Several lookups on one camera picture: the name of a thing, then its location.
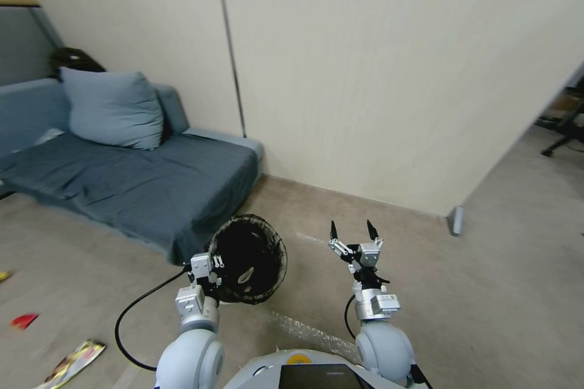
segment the sofa cushion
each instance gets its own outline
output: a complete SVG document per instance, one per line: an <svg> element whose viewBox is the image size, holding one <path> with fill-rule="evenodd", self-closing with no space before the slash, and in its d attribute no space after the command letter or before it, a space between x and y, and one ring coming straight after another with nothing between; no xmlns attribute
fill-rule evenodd
<svg viewBox="0 0 584 389"><path fill-rule="evenodd" d="M155 149L164 118L156 91L140 72L94 73L61 68L71 101L69 129L111 146Z"/></svg>

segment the black cable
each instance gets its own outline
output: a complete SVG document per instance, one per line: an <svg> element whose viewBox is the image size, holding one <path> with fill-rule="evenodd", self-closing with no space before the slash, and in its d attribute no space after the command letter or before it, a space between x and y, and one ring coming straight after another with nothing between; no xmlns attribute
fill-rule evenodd
<svg viewBox="0 0 584 389"><path fill-rule="evenodd" d="M150 289L148 292L146 292L144 295L142 295L141 297L139 297L138 299L135 299L129 306L127 306L121 313L120 316L118 316L117 321L116 321L116 327L114 328L114 336L116 337L116 345L119 348L120 352L124 355L124 357L126 357L126 359L128 359L130 362L132 362L133 364L135 364L137 367L143 368L145 370L148 371L156 371L156 367L151 367L149 365L144 365L144 363L139 362L138 360L136 360L134 357L132 357L132 355L123 347L122 345L122 341L120 339L120 323L122 322L122 318L124 317L124 315L136 304L138 304L140 301L142 301L145 297L153 294L154 292L156 292L158 289L162 289L164 286L166 286L167 284L173 282L175 279L177 279L178 277L180 277L182 274L188 272L189 268L187 266L185 266L182 271L178 274L176 274L174 277L169 278L168 280L166 280L165 282L157 285L156 287L154 287L154 289Z"/></svg>
<svg viewBox="0 0 584 389"><path fill-rule="evenodd" d="M384 280L379 275L377 275L375 272L372 272L371 270L367 270L367 268L365 266L363 266L359 260L355 260L355 261L357 262L357 264L359 266L361 266L362 270L364 270L367 274L371 275L372 278L378 280L380 283L389 284L391 282L389 280Z"/></svg>
<svg viewBox="0 0 584 389"><path fill-rule="evenodd" d="M347 305L345 305L345 327L347 327L347 330L349 331L349 334L351 335L351 337L353 339L355 338L355 335L353 334L353 331L351 330L351 327L349 326L349 320L347 319L347 314L349 313L349 306L351 305L351 302L353 302L354 299L355 299L355 295L351 295L351 297L347 301Z"/></svg>

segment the yellow object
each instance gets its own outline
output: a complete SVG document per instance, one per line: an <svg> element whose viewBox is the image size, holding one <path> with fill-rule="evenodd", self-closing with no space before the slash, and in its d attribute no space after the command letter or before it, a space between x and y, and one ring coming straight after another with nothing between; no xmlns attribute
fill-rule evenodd
<svg viewBox="0 0 584 389"><path fill-rule="evenodd" d="M288 360L286 360L287 365L295 365L297 363L312 363L312 360L306 355L301 353L292 354Z"/></svg>

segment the gray floor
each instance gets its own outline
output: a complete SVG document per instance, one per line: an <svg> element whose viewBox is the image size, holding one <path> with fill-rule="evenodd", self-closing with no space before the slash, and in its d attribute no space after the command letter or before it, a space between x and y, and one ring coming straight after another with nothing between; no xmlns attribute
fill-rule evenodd
<svg viewBox="0 0 584 389"><path fill-rule="evenodd" d="M514 147L466 203L461 238L447 234L442 218L264 178L242 211L280 233L288 275L265 304L221 307L221 383L276 347L351 354L317 331L350 340L342 310L351 277L321 241L331 219L344 241L363 241L369 218L386 239L381 273L403 306L394 322L436 389L582 387L584 154L562 148L541 157L554 138L534 128ZM0 284L1 387L39 384L87 338L109 347L69 389L151 387L153 375L117 351L113 325L130 300L176 268L112 230L22 195L0 201L0 239L0 270L15 272ZM183 285L142 302L122 326L127 347L148 363L175 336L173 299ZM41 315L26 331L10 328L25 312ZM291 329L286 317L304 325Z"/></svg>

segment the blue sofa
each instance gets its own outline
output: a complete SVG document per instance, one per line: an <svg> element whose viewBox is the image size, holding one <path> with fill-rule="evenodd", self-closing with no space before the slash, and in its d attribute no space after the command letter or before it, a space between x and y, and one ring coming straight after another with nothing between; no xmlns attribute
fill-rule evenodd
<svg viewBox="0 0 584 389"><path fill-rule="evenodd" d="M69 102L56 80L0 87L0 196L20 191L83 214L173 264L203 251L261 176L262 146L189 128L176 91L154 87L165 131L153 151L71 134ZM46 140L57 130L63 133Z"/></svg>

